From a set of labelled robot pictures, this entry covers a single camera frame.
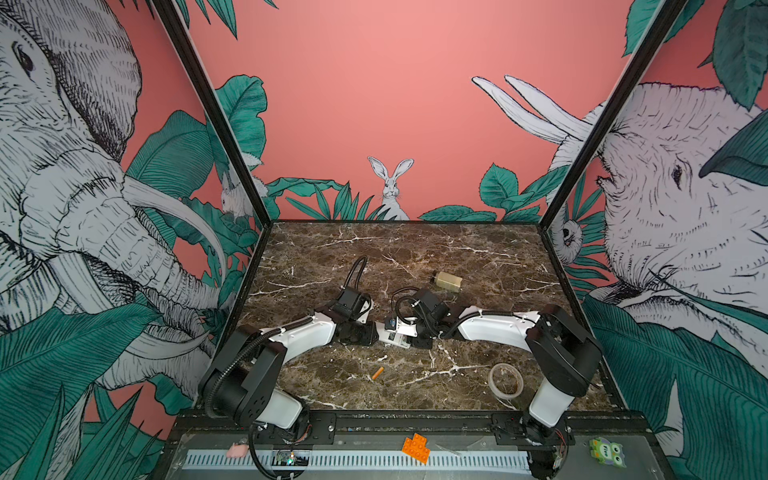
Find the white red remote control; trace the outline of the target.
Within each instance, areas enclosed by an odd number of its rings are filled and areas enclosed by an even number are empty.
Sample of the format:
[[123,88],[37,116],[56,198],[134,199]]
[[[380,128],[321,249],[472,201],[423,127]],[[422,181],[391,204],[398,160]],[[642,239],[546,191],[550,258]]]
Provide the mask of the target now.
[[384,327],[384,323],[376,322],[376,331],[378,340],[389,345],[394,345],[400,348],[408,349],[411,347],[411,340],[416,337],[408,337],[404,335],[395,334],[392,331],[388,331]]

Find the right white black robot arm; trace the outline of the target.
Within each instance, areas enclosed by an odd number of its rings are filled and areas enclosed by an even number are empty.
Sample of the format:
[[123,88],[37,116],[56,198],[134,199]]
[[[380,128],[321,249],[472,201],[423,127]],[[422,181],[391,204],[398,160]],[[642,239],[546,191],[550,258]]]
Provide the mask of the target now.
[[586,327],[553,304],[529,312],[450,307],[422,288],[391,302],[383,328],[381,340],[399,334],[415,348],[429,349],[435,339],[456,339],[530,353],[543,374],[540,386],[519,418],[492,428],[527,453],[534,478],[555,478],[571,442],[564,413],[586,395],[603,357],[601,344]]

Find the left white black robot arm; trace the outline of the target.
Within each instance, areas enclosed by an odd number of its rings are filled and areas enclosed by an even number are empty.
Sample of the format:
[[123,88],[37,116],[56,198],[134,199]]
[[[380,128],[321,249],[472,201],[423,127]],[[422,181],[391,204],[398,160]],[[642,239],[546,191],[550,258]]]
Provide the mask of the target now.
[[212,360],[199,383],[205,414],[230,419],[248,429],[246,445],[261,475],[268,479],[296,479],[296,468],[274,471],[265,468],[255,450],[260,426],[272,425],[287,432],[289,447],[311,433],[309,407],[277,388],[283,365],[312,349],[338,342],[371,346],[378,340],[375,323],[368,319],[373,301],[360,290],[368,258],[355,260],[340,294],[327,305],[283,326],[237,328]]

